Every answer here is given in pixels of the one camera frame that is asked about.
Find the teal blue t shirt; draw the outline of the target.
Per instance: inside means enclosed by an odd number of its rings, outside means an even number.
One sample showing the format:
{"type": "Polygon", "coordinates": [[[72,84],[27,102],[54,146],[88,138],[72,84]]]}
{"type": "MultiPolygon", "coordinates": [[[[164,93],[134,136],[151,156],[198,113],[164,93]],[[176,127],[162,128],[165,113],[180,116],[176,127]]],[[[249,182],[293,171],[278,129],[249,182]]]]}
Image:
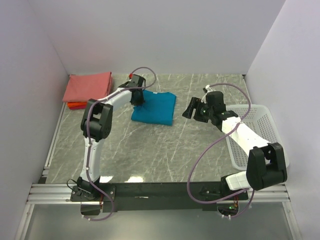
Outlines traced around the teal blue t shirt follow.
{"type": "Polygon", "coordinates": [[[133,108],[131,120],[145,124],[172,126],[176,95],[171,92],[143,91],[144,103],[133,108]]]}

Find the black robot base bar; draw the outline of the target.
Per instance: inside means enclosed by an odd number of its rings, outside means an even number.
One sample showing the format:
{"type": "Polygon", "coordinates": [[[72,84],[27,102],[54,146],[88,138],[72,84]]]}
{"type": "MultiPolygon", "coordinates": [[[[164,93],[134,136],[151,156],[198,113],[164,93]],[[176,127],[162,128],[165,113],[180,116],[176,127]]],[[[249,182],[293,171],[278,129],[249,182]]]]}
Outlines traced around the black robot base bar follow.
{"type": "MultiPolygon", "coordinates": [[[[202,204],[193,201],[187,192],[185,182],[133,182],[133,183],[101,183],[100,188],[111,199],[96,189],[85,192],[73,186],[70,201],[73,203],[102,203],[102,211],[109,212],[114,202],[114,211],[147,211],[147,210],[203,210],[216,211],[217,204],[202,204]]],[[[231,191],[218,181],[200,181],[190,184],[190,192],[199,201],[216,201],[226,196],[228,201],[248,200],[248,193],[240,190],[231,191]]]]}

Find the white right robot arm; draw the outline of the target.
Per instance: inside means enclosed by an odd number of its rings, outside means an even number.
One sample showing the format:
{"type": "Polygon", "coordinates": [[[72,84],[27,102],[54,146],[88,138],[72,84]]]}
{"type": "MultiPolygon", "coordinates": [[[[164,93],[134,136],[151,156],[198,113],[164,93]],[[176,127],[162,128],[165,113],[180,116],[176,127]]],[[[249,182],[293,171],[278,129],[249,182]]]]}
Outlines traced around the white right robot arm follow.
{"type": "Polygon", "coordinates": [[[285,152],[278,142],[271,143],[251,130],[242,119],[224,103],[220,91],[207,92],[205,100],[192,97],[183,117],[198,122],[211,122],[230,137],[246,154],[246,170],[221,178],[219,193],[230,200],[238,190],[259,191],[287,181],[285,152]]]}

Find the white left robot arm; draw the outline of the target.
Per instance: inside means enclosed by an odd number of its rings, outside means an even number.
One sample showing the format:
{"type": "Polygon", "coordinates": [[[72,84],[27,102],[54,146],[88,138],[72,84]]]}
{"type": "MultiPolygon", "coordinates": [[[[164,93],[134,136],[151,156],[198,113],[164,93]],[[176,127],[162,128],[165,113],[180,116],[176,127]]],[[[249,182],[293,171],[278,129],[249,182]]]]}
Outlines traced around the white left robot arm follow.
{"type": "Polygon", "coordinates": [[[127,103],[140,106],[144,101],[143,89],[146,79],[130,74],[129,80],[121,84],[115,92],[101,99],[90,99],[81,120],[85,152],[83,167],[76,184],[88,201],[96,200],[101,192],[100,160],[105,139],[112,129],[113,112],[127,103]]]}

